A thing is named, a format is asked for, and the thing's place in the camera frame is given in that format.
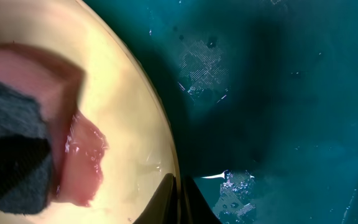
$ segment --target teal surface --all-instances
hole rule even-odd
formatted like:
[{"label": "teal surface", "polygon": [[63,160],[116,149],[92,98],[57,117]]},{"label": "teal surface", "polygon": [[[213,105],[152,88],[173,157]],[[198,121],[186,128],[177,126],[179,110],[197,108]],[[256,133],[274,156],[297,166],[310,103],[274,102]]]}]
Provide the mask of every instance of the teal surface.
[{"label": "teal surface", "polygon": [[358,1],[86,2],[145,68],[223,223],[358,223]]}]

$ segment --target gray sponge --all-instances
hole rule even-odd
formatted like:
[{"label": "gray sponge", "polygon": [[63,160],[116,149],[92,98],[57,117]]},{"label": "gray sponge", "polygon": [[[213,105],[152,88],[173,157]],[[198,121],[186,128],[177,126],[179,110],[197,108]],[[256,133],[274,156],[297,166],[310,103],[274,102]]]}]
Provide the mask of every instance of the gray sponge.
[{"label": "gray sponge", "polygon": [[[46,124],[40,116],[39,104],[33,98],[0,83],[0,138],[15,135],[49,138]],[[0,199],[0,211],[15,214],[41,212],[47,206],[51,176],[52,156],[49,151],[37,167],[33,167],[16,186],[6,191]]]}]

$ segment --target pink meat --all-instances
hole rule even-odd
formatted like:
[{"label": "pink meat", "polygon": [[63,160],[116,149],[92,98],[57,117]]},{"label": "pink meat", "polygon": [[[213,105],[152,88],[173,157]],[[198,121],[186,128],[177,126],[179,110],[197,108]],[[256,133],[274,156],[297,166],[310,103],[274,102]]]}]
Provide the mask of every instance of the pink meat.
[{"label": "pink meat", "polygon": [[103,178],[100,160],[105,137],[77,111],[83,72],[40,49],[0,46],[0,82],[40,103],[52,139],[51,198],[88,206]]}]

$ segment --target cream-colored plate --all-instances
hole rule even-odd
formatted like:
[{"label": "cream-colored plate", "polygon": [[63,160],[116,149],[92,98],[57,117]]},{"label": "cream-colored plate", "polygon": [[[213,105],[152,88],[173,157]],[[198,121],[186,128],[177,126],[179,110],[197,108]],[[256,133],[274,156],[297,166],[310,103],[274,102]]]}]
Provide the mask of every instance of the cream-colored plate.
[{"label": "cream-colored plate", "polygon": [[85,3],[75,0],[0,0],[0,43],[7,42],[49,49],[84,69],[78,104],[106,135],[110,149],[91,208],[52,203],[39,215],[0,212],[0,223],[133,222],[163,176],[179,173],[167,119],[137,60]]}]

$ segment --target gray fuzzy material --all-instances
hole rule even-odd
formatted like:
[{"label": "gray fuzzy material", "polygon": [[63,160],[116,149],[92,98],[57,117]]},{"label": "gray fuzzy material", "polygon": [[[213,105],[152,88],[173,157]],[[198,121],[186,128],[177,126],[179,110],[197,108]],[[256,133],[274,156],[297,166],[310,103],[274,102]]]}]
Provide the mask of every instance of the gray fuzzy material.
[{"label": "gray fuzzy material", "polygon": [[[0,137],[15,134],[48,139],[39,104],[0,83]],[[0,199],[0,211],[15,214],[41,212],[47,205],[51,175],[52,156],[49,154],[41,165]]]}]

